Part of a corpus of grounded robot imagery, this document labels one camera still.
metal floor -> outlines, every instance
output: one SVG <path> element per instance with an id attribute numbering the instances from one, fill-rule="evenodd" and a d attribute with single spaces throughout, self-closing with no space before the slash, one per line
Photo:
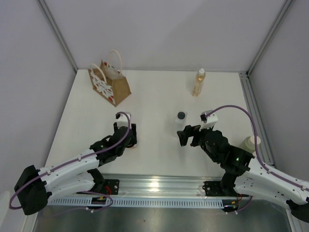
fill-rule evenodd
<path id="1" fill-rule="evenodd" d="M 38 215 L 34 232 L 291 232 L 283 208 L 252 201 L 238 215 L 219 209 L 111 207 L 91 214 L 76 210 L 51 215 L 69 206 L 47 206 Z"/>

white table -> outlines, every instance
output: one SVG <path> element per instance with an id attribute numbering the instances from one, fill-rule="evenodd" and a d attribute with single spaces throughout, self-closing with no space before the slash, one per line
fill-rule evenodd
<path id="1" fill-rule="evenodd" d="M 46 165 L 74 157 L 103 137 L 113 134 L 118 111 L 129 111 L 137 124 L 138 147 L 99 168 L 110 174 L 150 174 L 219 177 L 224 170 L 200 149 L 179 145 L 172 123 L 179 110 L 188 112 L 186 125 L 201 124 L 201 112 L 226 104 L 246 109 L 238 73 L 207 72 L 202 92 L 191 92 L 196 72 L 124 71 L 132 94 L 117 107 L 91 86 L 87 70 L 77 72 Z M 239 145 L 253 134 L 247 116 L 237 109 L 217 112 L 215 129 L 230 144 Z"/>

brown paper bag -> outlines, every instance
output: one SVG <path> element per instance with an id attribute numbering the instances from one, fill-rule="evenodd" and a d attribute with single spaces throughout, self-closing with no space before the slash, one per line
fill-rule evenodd
<path id="1" fill-rule="evenodd" d="M 120 71 L 109 65 L 111 54 L 115 52 L 120 59 Z M 131 94 L 126 77 L 122 75 L 122 59 L 118 51 L 110 52 L 108 62 L 101 61 L 100 67 L 90 64 L 88 69 L 93 89 L 113 106 L 117 106 Z"/>

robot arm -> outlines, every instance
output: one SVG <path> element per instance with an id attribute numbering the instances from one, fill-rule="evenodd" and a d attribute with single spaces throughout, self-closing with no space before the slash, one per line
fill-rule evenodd
<path id="1" fill-rule="evenodd" d="M 131 114 L 125 114 L 116 115 L 113 135 L 95 142 L 80 155 L 54 166 L 37 170 L 32 165 L 23 171 L 14 189 L 25 215 L 42 210 L 48 202 L 62 196 L 89 190 L 102 192 L 106 184 L 97 168 L 137 144 L 136 125 L 130 124 L 128 128 Z"/>
<path id="2" fill-rule="evenodd" d="M 213 162 L 225 169 L 220 189 L 215 192 L 225 196 L 243 194 L 264 199 L 290 209 L 296 218 L 309 222 L 309 182 L 260 162 L 256 153 L 251 154 L 230 145 L 220 131 L 213 130 L 218 118 L 216 114 L 209 115 L 210 112 L 201 114 L 202 126 L 189 125 L 177 134 L 181 146 L 187 144 L 189 137 L 193 137 L 190 145 L 200 146 Z"/>

small white bottle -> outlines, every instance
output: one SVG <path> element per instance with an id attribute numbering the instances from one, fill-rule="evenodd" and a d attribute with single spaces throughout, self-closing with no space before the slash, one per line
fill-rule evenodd
<path id="1" fill-rule="evenodd" d="M 257 137 L 257 147 L 259 147 L 261 144 L 261 139 L 258 136 Z M 255 146 L 254 146 L 254 136 L 249 136 L 245 138 L 245 140 L 240 144 L 239 146 L 241 149 L 244 149 L 245 151 L 248 151 L 250 153 L 255 152 Z"/>
<path id="2" fill-rule="evenodd" d="M 173 123 L 173 136 L 178 138 L 177 132 L 184 129 L 184 122 L 187 117 L 187 112 L 179 111 Z"/>

